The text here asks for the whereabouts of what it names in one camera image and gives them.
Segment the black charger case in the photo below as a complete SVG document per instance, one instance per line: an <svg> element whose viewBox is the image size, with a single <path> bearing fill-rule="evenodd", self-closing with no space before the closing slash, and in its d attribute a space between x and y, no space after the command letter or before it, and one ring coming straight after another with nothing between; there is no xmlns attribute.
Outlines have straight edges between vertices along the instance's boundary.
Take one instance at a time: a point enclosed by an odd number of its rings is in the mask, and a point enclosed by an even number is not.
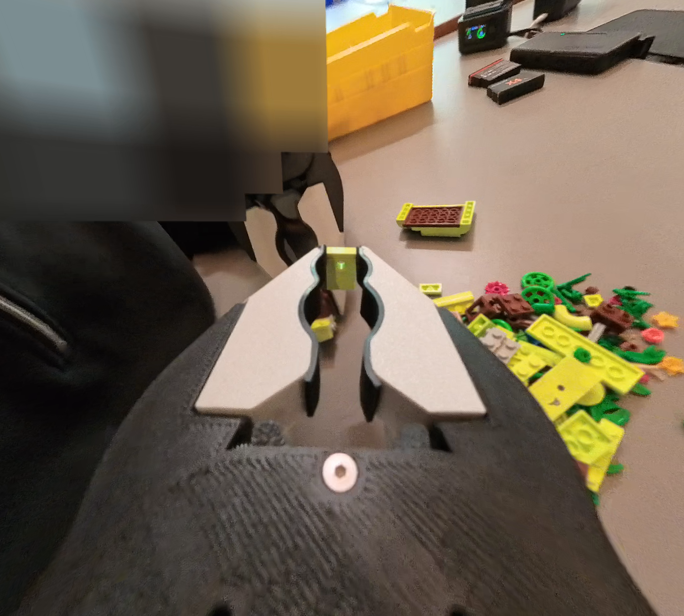
<svg viewBox="0 0 684 616"><path fill-rule="evenodd" d="M509 37L514 0L466 0L458 21L461 55L503 47Z"/></svg>

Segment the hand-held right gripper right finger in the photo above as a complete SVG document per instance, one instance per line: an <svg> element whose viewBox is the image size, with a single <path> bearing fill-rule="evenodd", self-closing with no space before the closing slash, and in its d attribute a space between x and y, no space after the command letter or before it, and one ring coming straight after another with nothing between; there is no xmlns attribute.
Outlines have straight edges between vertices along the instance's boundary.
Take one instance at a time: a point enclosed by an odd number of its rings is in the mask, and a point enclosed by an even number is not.
<svg viewBox="0 0 684 616"><path fill-rule="evenodd" d="M449 333L456 319L370 248L357 251L364 341L360 402L364 419L384 424L483 418L486 407Z"/></svg>

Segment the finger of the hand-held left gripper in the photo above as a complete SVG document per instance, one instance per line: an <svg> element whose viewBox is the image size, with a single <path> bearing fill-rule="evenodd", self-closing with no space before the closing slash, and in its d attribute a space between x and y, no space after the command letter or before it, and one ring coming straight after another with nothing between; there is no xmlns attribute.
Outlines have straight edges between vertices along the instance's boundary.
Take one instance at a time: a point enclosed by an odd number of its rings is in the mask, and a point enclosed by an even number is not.
<svg viewBox="0 0 684 616"><path fill-rule="evenodd" d="M303 224L309 228L303 236L303 248L346 246L343 185L320 182L301 187L297 192L300 194L297 210Z"/></svg>
<svg viewBox="0 0 684 616"><path fill-rule="evenodd" d="M245 228L256 262L269 277L275 278L285 271L289 265L276 248L277 222L274 215L265 209L248 209Z"/></svg>

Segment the lime brown brick chunk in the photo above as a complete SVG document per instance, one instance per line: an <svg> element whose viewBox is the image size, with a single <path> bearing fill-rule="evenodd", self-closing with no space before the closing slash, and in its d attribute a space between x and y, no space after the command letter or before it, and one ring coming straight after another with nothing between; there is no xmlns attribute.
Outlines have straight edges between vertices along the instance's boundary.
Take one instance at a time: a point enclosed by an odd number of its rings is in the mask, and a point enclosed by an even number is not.
<svg viewBox="0 0 684 616"><path fill-rule="evenodd" d="M311 330L320 344L335 337L340 316L341 311L334 293L327 289L321 289L319 311L311 323Z"/></svg>

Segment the black flat device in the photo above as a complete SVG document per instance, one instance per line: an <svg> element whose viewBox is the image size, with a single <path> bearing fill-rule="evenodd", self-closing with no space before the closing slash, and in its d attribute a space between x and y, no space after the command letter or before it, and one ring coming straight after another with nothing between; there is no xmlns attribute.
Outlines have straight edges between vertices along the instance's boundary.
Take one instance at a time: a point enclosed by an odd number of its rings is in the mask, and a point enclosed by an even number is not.
<svg viewBox="0 0 684 616"><path fill-rule="evenodd" d="M596 75L628 59L643 59L655 35L638 31L541 32L512 48L510 61L522 68Z"/></svg>

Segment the small grey plate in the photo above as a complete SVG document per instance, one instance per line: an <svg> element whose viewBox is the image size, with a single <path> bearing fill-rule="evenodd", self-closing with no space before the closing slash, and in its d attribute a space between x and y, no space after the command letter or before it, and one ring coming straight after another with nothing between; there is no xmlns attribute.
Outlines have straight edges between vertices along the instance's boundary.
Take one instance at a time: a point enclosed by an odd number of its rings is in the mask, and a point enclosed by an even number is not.
<svg viewBox="0 0 684 616"><path fill-rule="evenodd" d="M518 353L520 344L514 339L510 338L501 327L493 327L488 329L482 337L480 342L492 354L499 359L503 364L508 365L511 359Z"/></svg>

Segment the lime brick with hole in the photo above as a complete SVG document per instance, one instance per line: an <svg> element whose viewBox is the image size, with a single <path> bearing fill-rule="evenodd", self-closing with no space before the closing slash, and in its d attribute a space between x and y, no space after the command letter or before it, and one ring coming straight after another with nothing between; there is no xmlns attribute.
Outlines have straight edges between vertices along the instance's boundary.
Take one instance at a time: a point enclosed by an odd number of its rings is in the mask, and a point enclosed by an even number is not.
<svg viewBox="0 0 684 616"><path fill-rule="evenodd" d="M357 284L357 249L355 247L326 247L326 289L354 290Z"/></svg>

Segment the person's left hand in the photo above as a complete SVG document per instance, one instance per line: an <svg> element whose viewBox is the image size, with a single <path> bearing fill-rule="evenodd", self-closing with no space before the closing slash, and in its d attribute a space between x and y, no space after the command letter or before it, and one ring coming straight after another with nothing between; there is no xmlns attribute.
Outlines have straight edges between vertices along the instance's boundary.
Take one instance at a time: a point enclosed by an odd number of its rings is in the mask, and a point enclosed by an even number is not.
<svg viewBox="0 0 684 616"><path fill-rule="evenodd" d="M298 205L274 204L271 211L276 219L276 250L287 266L291 266L313 249L320 247L317 235L302 218Z"/></svg>

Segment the pile of loose toy bricks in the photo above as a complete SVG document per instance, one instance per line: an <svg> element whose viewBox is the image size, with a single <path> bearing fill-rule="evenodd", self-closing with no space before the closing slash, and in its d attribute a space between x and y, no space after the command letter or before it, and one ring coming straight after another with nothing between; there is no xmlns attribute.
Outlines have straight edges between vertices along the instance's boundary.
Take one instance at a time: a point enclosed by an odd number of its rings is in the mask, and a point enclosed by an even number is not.
<svg viewBox="0 0 684 616"><path fill-rule="evenodd" d="M648 397L649 383L683 374L683 358L663 346L683 318L656 311L651 293L614 288L605 298L590 274L557 282L529 271L512 289L488 282L464 314L451 313L480 340L493 327L519 344L505 365L552 422L595 505L605 479L624 466L618 451L631 419L625 396Z"/></svg>

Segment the yellow box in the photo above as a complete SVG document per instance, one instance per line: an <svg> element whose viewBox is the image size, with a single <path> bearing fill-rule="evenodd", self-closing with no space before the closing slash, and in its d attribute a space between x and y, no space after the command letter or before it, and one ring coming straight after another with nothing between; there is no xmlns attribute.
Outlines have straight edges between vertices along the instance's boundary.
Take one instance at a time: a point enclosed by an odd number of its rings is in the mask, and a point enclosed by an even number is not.
<svg viewBox="0 0 684 616"><path fill-rule="evenodd" d="M434 12L390 5L326 36L328 140L432 99Z"/></svg>

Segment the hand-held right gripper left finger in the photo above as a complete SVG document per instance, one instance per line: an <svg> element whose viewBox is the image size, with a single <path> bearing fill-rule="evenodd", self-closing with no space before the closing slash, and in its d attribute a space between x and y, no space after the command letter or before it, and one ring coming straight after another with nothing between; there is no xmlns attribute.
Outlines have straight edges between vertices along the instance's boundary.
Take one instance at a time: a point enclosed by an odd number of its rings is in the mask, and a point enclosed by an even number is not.
<svg viewBox="0 0 684 616"><path fill-rule="evenodd" d="M237 306L237 320L195 402L201 414L251 420L313 416L320 344L307 300L320 289L317 247Z"/></svg>

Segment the large lime brick assembly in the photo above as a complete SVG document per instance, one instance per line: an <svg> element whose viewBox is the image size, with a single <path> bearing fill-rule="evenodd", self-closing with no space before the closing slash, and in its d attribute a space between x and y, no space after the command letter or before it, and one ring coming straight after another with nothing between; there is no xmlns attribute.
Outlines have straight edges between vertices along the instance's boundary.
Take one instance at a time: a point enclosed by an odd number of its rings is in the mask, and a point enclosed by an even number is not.
<svg viewBox="0 0 684 616"><path fill-rule="evenodd" d="M425 237L460 238L472 228L476 201L461 204L405 203L396 217L398 227Z"/></svg>

